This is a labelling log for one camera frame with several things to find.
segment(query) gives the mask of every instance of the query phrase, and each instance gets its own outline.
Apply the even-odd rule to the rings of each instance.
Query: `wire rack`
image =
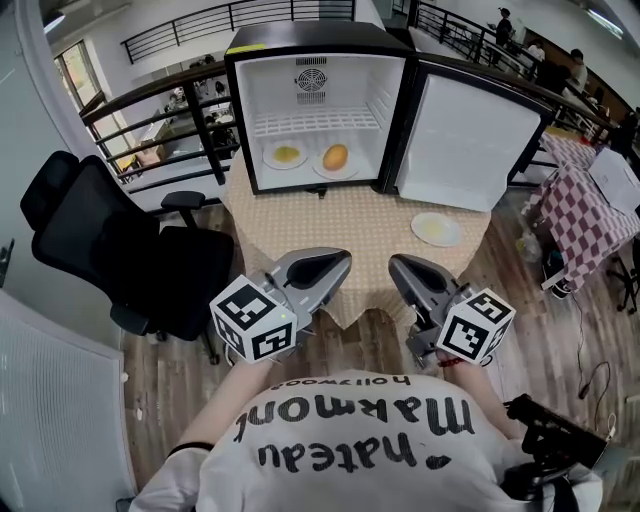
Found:
[[[379,130],[369,107],[312,107],[295,112],[269,113],[256,116],[255,137],[328,130]]]

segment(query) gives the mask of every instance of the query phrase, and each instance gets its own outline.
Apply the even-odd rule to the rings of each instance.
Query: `chair armrest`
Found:
[[[122,327],[125,331],[138,336],[144,336],[149,329],[149,319],[136,313],[132,309],[122,304],[111,306],[111,320]]]
[[[172,210],[199,210],[204,204],[204,199],[205,197],[202,192],[191,192],[188,190],[171,192],[165,196],[160,206]]]

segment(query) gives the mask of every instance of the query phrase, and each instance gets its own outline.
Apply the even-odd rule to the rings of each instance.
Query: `fridge fan vent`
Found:
[[[324,91],[299,92],[298,105],[324,105]]]
[[[306,92],[317,92],[322,89],[322,86],[326,83],[327,77],[319,69],[309,68],[305,69],[296,82],[298,87]]]
[[[326,57],[298,57],[296,59],[296,66],[324,66],[326,63]]]

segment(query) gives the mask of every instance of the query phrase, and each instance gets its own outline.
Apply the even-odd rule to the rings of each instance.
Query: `checkered tablecloth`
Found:
[[[638,232],[640,219],[613,208],[587,172],[593,148],[544,134],[542,146],[559,169],[529,198],[522,213],[538,206],[565,262],[568,286],[577,290],[585,277]]]
[[[351,252],[351,273],[324,308],[343,329],[367,309],[385,310],[397,325],[411,325],[415,313],[405,306],[391,280],[389,258],[412,254],[457,277],[473,258],[491,220],[489,213],[407,201],[362,186],[332,188],[324,199],[308,192],[254,196],[241,151],[228,176],[222,201],[233,216],[248,275],[271,268],[296,249],[337,247]],[[411,219],[421,212],[440,212],[455,220],[462,228],[461,243],[439,248],[419,240],[411,231]]]

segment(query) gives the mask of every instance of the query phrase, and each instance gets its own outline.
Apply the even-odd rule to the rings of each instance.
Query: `plate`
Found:
[[[344,167],[342,169],[340,169],[339,171],[327,171],[324,168],[324,164],[322,163],[322,161],[324,160],[325,153],[330,147],[331,146],[328,146],[324,151],[322,151],[322,153],[313,157],[311,165],[316,174],[319,174],[320,176],[328,180],[340,181],[349,179],[360,172],[360,169],[363,165],[363,157],[361,157],[357,153],[354,153],[353,151],[349,151],[347,155],[347,163],[344,164]]]
[[[441,213],[419,213],[411,221],[411,231],[436,247],[454,247],[462,240],[460,224]]]
[[[300,151],[298,158],[295,160],[291,160],[291,162],[279,162],[273,158],[273,154],[276,149],[282,146],[289,146]],[[276,169],[278,171],[289,171],[291,169],[295,169],[296,167],[300,167],[307,160],[307,150],[305,147],[295,140],[280,140],[278,142],[271,142],[267,144],[262,152],[262,161],[267,164],[272,169]]]

